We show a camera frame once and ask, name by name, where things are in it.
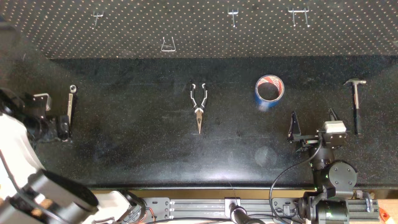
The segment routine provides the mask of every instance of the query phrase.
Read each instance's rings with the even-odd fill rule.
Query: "pliers handle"
[[[203,101],[201,102],[200,107],[198,107],[198,105],[197,105],[197,103],[195,101],[195,88],[196,87],[197,86],[195,84],[192,84],[192,86],[191,86],[191,102],[192,102],[192,106],[193,106],[193,109],[195,110],[195,113],[197,111],[201,111],[203,113],[203,111],[205,109],[205,106],[206,106],[206,103],[207,103],[206,83],[201,85],[201,87],[203,88],[204,95],[203,95]]]

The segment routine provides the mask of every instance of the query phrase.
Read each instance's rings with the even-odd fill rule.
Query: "pegboard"
[[[309,8],[309,27],[304,13],[294,27],[288,8]],[[396,0],[0,2],[47,58],[398,55],[397,9]],[[94,12],[104,12],[96,26]],[[163,38],[176,51],[162,52]]]

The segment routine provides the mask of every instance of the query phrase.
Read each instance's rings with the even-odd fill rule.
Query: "roll of tape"
[[[258,87],[263,83],[271,83],[278,89],[278,97],[274,100],[266,100],[260,96]],[[279,100],[285,93],[285,85],[282,80],[275,75],[264,75],[256,83],[256,89],[254,91],[254,96],[260,110],[267,110],[278,104]]]

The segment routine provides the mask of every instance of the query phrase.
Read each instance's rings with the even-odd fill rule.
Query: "black tabletop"
[[[355,166],[358,187],[398,187],[398,57],[265,57],[54,60],[50,68],[15,67],[9,88],[47,92],[51,113],[66,113],[78,87],[72,141],[41,144],[45,168],[93,189],[268,188],[288,166],[308,158],[286,141],[297,112],[303,134],[315,134],[333,108],[349,135],[337,159]],[[279,104],[259,111],[254,85],[263,75],[285,85]],[[358,87],[364,137],[354,135],[350,78]],[[206,83],[198,134],[189,90]],[[201,88],[197,99],[203,96]],[[277,185],[312,188],[309,166]]]

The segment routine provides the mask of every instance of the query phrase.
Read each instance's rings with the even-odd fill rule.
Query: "wrench handle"
[[[363,136],[359,109],[355,109],[355,134],[360,138]]]

